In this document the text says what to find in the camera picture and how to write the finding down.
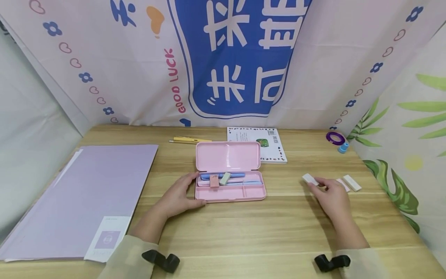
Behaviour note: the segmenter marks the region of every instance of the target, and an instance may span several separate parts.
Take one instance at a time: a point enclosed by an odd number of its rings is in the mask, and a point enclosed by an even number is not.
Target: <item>purple tape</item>
[[[345,143],[344,136],[337,132],[328,132],[326,138],[329,142],[333,143],[336,146],[341,146]]]

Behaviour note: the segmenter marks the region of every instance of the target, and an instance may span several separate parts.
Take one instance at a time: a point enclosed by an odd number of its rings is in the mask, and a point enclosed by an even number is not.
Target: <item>wood grain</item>
[[[152,278],[335,278],[322,274],[313,258],[336,250],[330,220],[301,176],[341,178],[350,174],[363,189],[350,192],[355,221],[378,250],[391,278],[445,278],[446,273],[350,148],[340,154],[326,131],[279,130],[288,164],[263,164],[268,196],[263,201],[208,204],[172,218],[160,251],[181,258],[174,275],[155,268]],[[94,127],[84,145],[159,144],[131,226],[182,174],[195,171],[195,146],[168,143],[174,136],[226,140],[225,128],[124,125]],[[193,186],[188,196],[194,196]],[[84,261],[0,263],[0,278],[94,279],[103,265]]]

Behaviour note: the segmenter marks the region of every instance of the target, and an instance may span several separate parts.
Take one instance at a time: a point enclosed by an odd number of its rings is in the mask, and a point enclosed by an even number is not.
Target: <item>sleeve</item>
[[[141,254],[152,249],[158,250],[158,244],[124,236],[98,279],[149,279],[153,264],[144,260]]]
[[[349,267],[340,268],[343,279],[388,279],[388,273],[382,264],[378,253],[372,248],[357,250],[338,250],[336,256],[347,255]]]

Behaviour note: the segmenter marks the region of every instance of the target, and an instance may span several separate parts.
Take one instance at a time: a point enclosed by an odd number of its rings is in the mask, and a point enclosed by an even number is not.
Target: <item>green eraser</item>
[[[229,172],[225,172],[223,177],[220,179],[221,185],[226,185],[227,180],[231,177],[231,174]]]

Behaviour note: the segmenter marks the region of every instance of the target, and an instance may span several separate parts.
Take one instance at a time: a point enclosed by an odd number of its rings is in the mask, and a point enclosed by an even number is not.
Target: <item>hand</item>
[[[158,243],[167,219],[188,209],[204,206],[205,200],[192,200],[186,197],[187,188],[197,176],[198,172],[180,177],[144,214],[135,228],[129,232],[129,235],[138,237],[145,242]]]
[[[170,186],[154,207],[162,214],[165,214],[166,218],[170,218],[188,209],[204,206],[206,204],[205,200],[194,200],[186,197],[187,188],[189,188],[190,183],[197,176],[198,172],[194,172],[180,177]]]
[[[322,209],[332,222],[346,221],[352,219],[350,210],[350,200],[344,186],[334,179],[314,178],[326,189],[319,188],[313,183],[308,183],[308,187],[313,195],[318,199]]]

